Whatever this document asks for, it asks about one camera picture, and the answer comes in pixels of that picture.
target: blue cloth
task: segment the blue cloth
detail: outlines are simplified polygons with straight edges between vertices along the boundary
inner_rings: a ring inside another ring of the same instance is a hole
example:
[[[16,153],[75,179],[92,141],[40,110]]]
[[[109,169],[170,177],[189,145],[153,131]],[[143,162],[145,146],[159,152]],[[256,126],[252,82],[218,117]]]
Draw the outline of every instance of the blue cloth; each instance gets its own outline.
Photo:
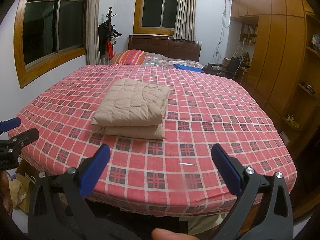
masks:
[[[180,64],[173,64],[173,66],[177,69],[190,70],[190,71],[204,73],[201,68],[189,67],[189,66],[184,66],[184,65],[180,65]]]

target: chair backrest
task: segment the chair backrest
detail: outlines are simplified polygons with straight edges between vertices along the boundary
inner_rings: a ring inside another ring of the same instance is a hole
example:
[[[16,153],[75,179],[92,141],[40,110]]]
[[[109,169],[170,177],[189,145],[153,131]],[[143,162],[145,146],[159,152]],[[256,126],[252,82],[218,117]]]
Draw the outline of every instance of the chair backrest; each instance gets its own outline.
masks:
[[[232,57],[229,65],[226,68],[226,71],[235,73],[238,70],[240,63],[240,60],[236,59],[235,57]]]

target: window glass pane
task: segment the window glass pane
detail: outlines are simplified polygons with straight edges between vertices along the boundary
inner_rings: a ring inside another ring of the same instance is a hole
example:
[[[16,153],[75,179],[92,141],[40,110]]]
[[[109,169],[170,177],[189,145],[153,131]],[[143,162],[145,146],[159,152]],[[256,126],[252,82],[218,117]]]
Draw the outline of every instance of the window glass pane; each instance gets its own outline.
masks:
[[[83,45],[83,2],[61,1],[59,11],[59,49]]]
[[[173,28],[176,25],[178,0],[164,0],[162,27]]]
[[[25,65],[56,52],[55,21],[57,2],[27,2],[23,19]]]
[[[160,27],[163,0],[144,0],[142,26]]]

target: curtain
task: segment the curtain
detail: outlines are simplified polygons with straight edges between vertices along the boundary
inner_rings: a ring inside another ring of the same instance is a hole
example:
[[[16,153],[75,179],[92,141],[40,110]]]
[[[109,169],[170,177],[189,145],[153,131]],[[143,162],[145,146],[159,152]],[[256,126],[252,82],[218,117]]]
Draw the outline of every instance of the curtain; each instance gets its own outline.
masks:
[[[178,11],[173,38],[196,41],[196,0],[178,0]]]
[[[101,65],[98,38],[98,17],[99,0],[87,0],[85,33],[88,65]]]

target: black office chair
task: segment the black office chair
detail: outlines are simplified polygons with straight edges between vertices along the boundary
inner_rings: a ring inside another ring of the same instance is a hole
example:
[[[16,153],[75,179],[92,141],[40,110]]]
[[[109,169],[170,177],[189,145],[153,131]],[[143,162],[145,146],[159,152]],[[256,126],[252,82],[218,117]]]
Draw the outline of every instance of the black office chair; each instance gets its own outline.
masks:
[[[235,57],[232,57],[230,63],[228,64],[225,70],[218,70],[212,68],[213,66],[224,67],[223,64],[208,64],[208,66],[204,67],[202,70],[210,75],[217,75],[220,77],[226,77],[228,79],[234,79],[240,64],[240,60],[236,59]]]

